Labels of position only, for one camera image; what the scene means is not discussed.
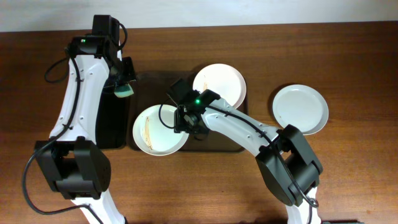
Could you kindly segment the black plastic tray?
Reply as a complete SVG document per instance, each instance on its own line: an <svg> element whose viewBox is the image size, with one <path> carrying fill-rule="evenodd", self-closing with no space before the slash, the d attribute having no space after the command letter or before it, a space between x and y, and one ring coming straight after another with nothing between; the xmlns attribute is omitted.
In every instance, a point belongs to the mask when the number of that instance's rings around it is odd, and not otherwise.
<svg viewBox="0 0 398 224"><path fill-rule="evenodd" d="M96 145L100 149L120 149L126 145L128 99L114 94L115 84L106 81L96 119Z"/></svg>

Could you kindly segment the white plate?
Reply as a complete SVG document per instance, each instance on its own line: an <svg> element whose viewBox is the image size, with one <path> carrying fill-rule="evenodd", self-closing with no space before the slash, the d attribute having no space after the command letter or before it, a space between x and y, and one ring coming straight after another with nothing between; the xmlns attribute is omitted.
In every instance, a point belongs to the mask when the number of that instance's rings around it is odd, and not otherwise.
<svg viewBox="0 0 398 224"><path fill-rule="evenodd" d="M234 108L243 103L247 86L244 77L234 67L215 63L201 69L193 80L193 89L200 93L209 89L224 98Z"/></svg>
<svg viewBox="0 0 398 224"><path fill-rule="evenodd" d="M188 140L189 134L175 133L169 127L174 125L176 107L171 105L150 106L136 118L132 136L136 146L152 156L167 156L177 152Z"/></svg>
<svg viewBox="0 0 398 224"><path fill-rule="evenodd" d="M272 100L272 114L283 128L291 124L304 135L321 131L328 122L329 109L324 97L306 85L288 85Z"/></svg>

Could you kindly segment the white plate back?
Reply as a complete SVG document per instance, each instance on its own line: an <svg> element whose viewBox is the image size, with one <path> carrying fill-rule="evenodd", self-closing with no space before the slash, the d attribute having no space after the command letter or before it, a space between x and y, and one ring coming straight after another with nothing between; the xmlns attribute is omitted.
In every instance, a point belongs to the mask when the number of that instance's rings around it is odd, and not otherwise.
<svg viewBox="0 0 398 224"><path fill-rule="evenodd" d="M234 108L243 103L247 86L244 77L234 67L215 63L201 69L193 80L193 89L200 93L209 89L224 98Z"/></svg>

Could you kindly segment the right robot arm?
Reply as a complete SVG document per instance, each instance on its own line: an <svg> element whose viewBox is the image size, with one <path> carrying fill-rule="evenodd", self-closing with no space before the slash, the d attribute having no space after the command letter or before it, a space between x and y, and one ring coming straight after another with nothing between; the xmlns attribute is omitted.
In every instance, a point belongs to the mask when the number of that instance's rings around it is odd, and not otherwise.
<svg viewBox="0 0 398 224"><path fill-rule="evenodd" d="M177 105L176 133L215 131L233 140L255 157L266 187L285 205L289 223L321 222L315 196L323 167L295 126L262 124L211 90L170 90L168 96Z"/></svg>

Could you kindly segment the white plate front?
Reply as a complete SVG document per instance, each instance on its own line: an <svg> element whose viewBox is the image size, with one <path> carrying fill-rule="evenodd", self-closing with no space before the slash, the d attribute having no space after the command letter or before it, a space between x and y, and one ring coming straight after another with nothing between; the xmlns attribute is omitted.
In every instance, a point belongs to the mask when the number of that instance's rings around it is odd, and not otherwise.
<svg viewBox="0 0 398 224"><path fill-rule="evenodd" d="M150 106L136 118L132 136L136 146L152 156L167 156L177 152L188 140L189 134L175 133L169 127L174 125L176 107L171 105Z"/></svg>

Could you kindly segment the green yellow sponge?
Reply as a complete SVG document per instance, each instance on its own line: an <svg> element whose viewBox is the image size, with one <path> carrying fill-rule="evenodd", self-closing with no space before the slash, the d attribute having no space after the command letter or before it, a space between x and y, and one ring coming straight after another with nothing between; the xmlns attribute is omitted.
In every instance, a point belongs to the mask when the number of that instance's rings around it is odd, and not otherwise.
<svg viewBox="0 0 398 224"><path fill-rule="evenodd" d="M127 98L134 94L134 90L129 83L116 85L114 88L114 95L118 98Z"/></svg>

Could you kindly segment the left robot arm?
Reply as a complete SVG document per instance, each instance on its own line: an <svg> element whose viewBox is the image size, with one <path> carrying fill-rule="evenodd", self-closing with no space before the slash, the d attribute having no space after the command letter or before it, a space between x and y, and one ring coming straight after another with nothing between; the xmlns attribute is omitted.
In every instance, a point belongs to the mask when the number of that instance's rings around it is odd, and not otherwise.
<svg viewBox="0 0 398 224"><path fill-rule="evenodd" d="M69 79L49 140L38 141L35 159L54 192L71 200L90 223L126 223L111 197L111 163L96 145L103 87L123 75L118 40L108 35L72 39L66 49Z"/></svg>

